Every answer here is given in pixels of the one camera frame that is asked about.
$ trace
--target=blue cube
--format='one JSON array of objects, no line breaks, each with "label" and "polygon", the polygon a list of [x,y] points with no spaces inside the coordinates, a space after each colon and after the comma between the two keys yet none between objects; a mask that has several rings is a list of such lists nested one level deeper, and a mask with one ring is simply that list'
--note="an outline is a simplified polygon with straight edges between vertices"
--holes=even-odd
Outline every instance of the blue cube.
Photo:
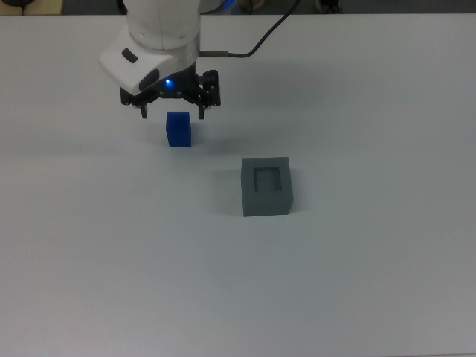
[{"label": "blue cube", "polygon": [[170,147],[192,146],[192,126],[189,112],[167,112],[165,129]]}]

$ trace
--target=white tabletop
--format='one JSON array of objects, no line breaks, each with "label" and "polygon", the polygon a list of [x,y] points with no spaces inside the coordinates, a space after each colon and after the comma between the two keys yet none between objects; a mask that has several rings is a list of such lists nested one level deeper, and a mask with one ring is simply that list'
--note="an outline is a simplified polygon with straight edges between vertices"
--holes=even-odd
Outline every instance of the white tabletop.
[{"label": "white tabletop", "polygon": [[[203,18],[202,47],[275,20]],[[291,18],[198,61],[204,121],[120,105],[97,58],[124,21],[0,21],[2,357],[476,350],[476,16]],[[272,156],[292,213],[243,218],[241,159]]]}]

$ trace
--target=white robot arm casing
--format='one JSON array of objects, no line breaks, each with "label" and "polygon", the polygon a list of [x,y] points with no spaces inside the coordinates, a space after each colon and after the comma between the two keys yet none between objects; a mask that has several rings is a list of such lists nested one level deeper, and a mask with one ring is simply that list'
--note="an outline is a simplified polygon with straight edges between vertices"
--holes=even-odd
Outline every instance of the white robot arm casing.
[{"label": "white robot arm casing", "polygon": [[125,0],[127,25],[101,54],[104,71],[131,95],[189,68],[199,55],[200,0]]}]

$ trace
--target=white table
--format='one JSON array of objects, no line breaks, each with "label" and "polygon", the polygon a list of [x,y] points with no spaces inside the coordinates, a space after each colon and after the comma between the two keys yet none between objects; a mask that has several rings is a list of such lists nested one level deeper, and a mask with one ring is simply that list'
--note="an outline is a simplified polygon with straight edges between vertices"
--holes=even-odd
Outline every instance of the white table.
[{"label": "white table", "polygon": [[[206,17],[202,47],[275,20]],[[291,18],[199,60],[200,122],[120,105],[124,21],[0,21],[2,357],[476,350],[476,16]],[[243,218],[241,159],[282,155],[292,214]]]}]

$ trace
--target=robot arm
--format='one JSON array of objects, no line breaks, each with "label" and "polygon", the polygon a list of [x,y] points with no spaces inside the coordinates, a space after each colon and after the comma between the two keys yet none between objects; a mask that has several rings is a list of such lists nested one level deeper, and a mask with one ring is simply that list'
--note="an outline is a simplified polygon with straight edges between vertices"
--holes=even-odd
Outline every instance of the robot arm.
[{"label": "robot arm", "polygon": [[122,104],[140,107],[158,98],[219,106],[218,73],[199,77],[200,0],[125,0],[127,25],[101,54],[104,71],[120,86]]}]

